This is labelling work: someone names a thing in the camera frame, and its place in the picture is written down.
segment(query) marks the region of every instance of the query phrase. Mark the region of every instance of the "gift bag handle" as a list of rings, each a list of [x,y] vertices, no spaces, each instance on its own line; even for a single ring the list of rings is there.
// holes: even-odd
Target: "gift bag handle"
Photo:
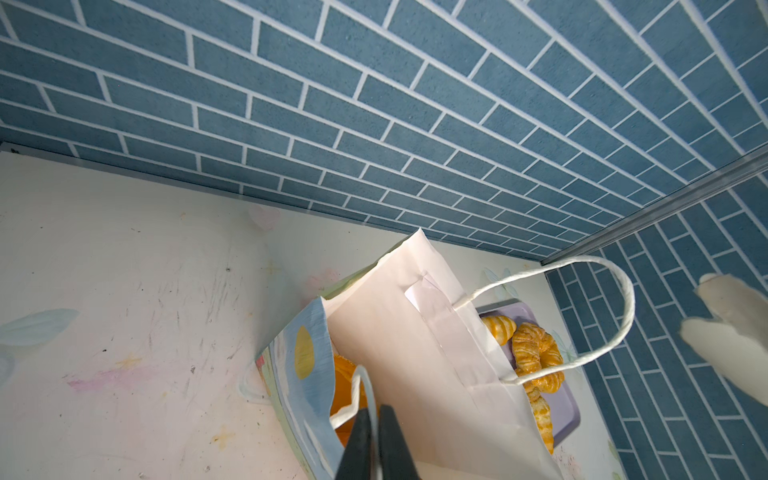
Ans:
[[[579,355],[572,362],[563,363],[562,365],[550,366],[545,369],[541,369],[537,372],[529,373],[523,376],[516,376],[514,373],[512,373],[508,376],[502,377],[500,379],[502,383],[506,383],[510,385],[522,385],[525,382],[539,379],[542,376],[549,375],[550,373],[561,372],[563,370],[573,369],[577,366],[582,366],[585,363],[589,363],[592,360],[596,360],[598,357],[603,356],[604,354],[608,353],[611,349],[613,349],[616,345],[621,343],[621,340],[623,340],[624,337],[627,336],[627,333],[629,333],[630,328],[632,328],[632,322],[634,321],[634,288],[632,287],[632,281],[629,279],[629,276],[627,276],[627,274],[621,268],[619,268],[618,265],[616,265],[616,263],[613,263],[610,260],[606,260],[605,258],[600,258],[600,257],[592,257],[589,255],[579,255],[576,257],[567,258],[565,260],[560,260],[559,262],[550,263],[549,265],[543,266],[541,268],[526,270],[525,272],[516,273],[515,275],[502,278],[501,280],[498,280],[494,283],[490,283],[482,288],[475,290],[474,292],[472,292],[471,295],[467,295],[461,300],[459,300],[458,302],[454,303],[453,307],[455,309],[458,309],[467,305],[474,299],[476,299],[478,296],[480,296],[481,293],[485,292],[486,290],[490,290],[495,286],[502,285],[503,283],[514,282],[515,280],[520,280],[522,278],[526,278],[529,276],[538,275],[539,273],[548,272],[549,270],[556,270],[563,266],[570,265],[572,263],[579,263],[579,262],[599,263],[600,265],[607,267],[611,272],[613,272],[613,274],[618,279],[619,290],[621,291],[621,294],[624,296],[624,316],[621,319],[621,327],[619,328],[618,333],[616,333],[616,335],[614,335],[614,338],[608,340],[605,343],[605,345],[603,345],[602,347],[596,350],[593,350],[591,352],[587,352],[583,355]]]

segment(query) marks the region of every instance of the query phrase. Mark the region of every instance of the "brick-patterned wallpaper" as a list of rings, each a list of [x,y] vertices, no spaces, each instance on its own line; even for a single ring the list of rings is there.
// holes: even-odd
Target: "brick-patterned wallpaper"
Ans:
[[[765,0],[1,0],[0,140],[542,260],[768,141]]]
[[[766,294],[766,199],[761,174],[592,253],[624,269],[637,296],[626,340],[584,367],[630,480],[766,477],[768,407],[680,338],[684,317],[711,317],[693,292],[705,273]],[[617,332],[624,307],[611,273],[592,265],[547,275],[580,353]]]

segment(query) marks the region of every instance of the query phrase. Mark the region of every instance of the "croissant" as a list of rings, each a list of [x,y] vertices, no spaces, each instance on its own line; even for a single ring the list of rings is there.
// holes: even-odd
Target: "croissant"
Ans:
[[[532,323],[521,323],[515,330],[512,335],[512,352],[522,375],[563,363],[560,349],[552,335]],[[564,380],[563,372],[556,372],[530,383],[541,392],[555,393]]]
[[[507,343],[518,328],[515,321],[507,316],[484,316],[482,322],[499,345]]]
[[[518,375],[523,374],[520,369],[515,371]],[[528,394],[528,401],[531,403],[531,410],[533,410],[533,416],[536,419],[536,426],[541,435],[541,440],[544,441],[547,450],[552,454],[554,453],[554,436],[552,434],[552,417],[550,415],[549,403],[541,396],[541,391],[534,387],[532,382],[526,382],[524,387],[525,393]]]

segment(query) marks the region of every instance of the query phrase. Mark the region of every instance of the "purple tray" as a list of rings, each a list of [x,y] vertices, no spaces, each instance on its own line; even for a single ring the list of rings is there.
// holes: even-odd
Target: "purple tray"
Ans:
[[[519,300],[509,300],[508,302],[495,303],[480,307],[478,309],[480,317],[483,316],[497,316],[503,315],[513,319],[515,323],[520,325],[521,323],[534,323],[536,317],[534,317],[531,307]],[[512,354],[510,345],[507,343],[502,346],[504,354],[509,359],[509,362],[515,365],[515,356]],[[552,417],[552,432],[554,434],[554,446],[560,445],[567,436],[573,432],[576,427],[581,423],[581,414],[576,405],[576,399],[571,393],[571,389],[568,388],[568,383],[563,382],[560,389],[556,393],[542,393],[542,396],[549,403]]]

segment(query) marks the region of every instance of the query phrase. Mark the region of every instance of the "yellow polka dot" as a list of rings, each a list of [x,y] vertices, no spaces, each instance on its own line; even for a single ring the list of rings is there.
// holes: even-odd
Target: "yellow polka dot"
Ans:
[[[293,354],[296,376],[299,377],[299,380],[304,380],[310,376],[315,368],[315,347],[305,326],[299,328],[299,332],[296,334],[296,347],[293,349]]]

